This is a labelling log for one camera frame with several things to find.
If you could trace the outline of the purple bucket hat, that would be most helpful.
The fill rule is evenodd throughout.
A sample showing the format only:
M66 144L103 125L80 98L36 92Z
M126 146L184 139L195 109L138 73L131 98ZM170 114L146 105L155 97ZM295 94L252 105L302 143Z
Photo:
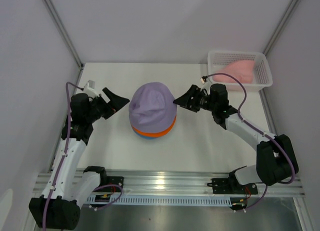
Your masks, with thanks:
M168 131L177 116L174 100L169 88L161 82L142 85L129 103L130 125L138 132L146 134Z

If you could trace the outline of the pink bucket hat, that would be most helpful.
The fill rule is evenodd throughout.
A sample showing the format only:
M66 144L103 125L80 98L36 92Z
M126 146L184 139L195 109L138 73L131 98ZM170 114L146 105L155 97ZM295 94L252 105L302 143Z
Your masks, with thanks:
M253 60L239 60L230 63L218 73L224 73L236 78L242 84L252 84L254 80L254 67ZM220 83L236 83L234 79L226 75L214 75L213 80Z

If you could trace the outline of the orange bucket hat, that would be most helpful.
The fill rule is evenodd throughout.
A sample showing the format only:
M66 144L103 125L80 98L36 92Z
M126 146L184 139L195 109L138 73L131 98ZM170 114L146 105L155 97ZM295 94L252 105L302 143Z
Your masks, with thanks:
M139 133L156 134L159 136L165 136L171 132L176 124L177 114L172 115L160 115L160 116L143 116L143 115L131 115L129 121L132 130Z

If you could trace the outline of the blue bucket hat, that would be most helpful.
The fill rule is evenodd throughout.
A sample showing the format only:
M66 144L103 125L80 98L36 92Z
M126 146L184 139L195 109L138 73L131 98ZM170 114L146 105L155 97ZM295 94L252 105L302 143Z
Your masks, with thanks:
M143 139L146 139L146 140L155 140L155 139L158 139L158 138L161 138L162 136L161 135L157 135L155 133L139 133L137 131L134 130L134 133L143 138Z

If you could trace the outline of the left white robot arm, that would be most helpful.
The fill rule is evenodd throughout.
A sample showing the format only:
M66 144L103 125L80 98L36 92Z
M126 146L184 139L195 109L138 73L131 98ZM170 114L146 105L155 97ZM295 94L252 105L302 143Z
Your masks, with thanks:
M101 118L107 120L129 103L129 99L114 94L106 87L102 91L108 101L89 87L82 88L81 93L67 96L67 118L61 132L56 165L41 195L31 198L28 206L37 226L44 231L74 230L79 223L81 208L93 192L109 188L114 193L123 193L123 186L109 182L102 166L88 166L81 180L73 185L78 163L93 133L94 122Z

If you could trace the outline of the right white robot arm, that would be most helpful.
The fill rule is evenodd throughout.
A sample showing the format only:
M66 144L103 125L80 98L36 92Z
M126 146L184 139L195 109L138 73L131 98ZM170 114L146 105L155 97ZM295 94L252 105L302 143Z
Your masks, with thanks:
M223 129L234 133L256 152L256 164L230 172L228 188L233 193L241 192L246 185L263 183L290 184L299 172L292 142L285 135L275 135L261 130L247 121L240 110L229 104L228 91L223 84L213 84L209 93L192 85L174 104L192 112L201 109L211 112L214 122Z

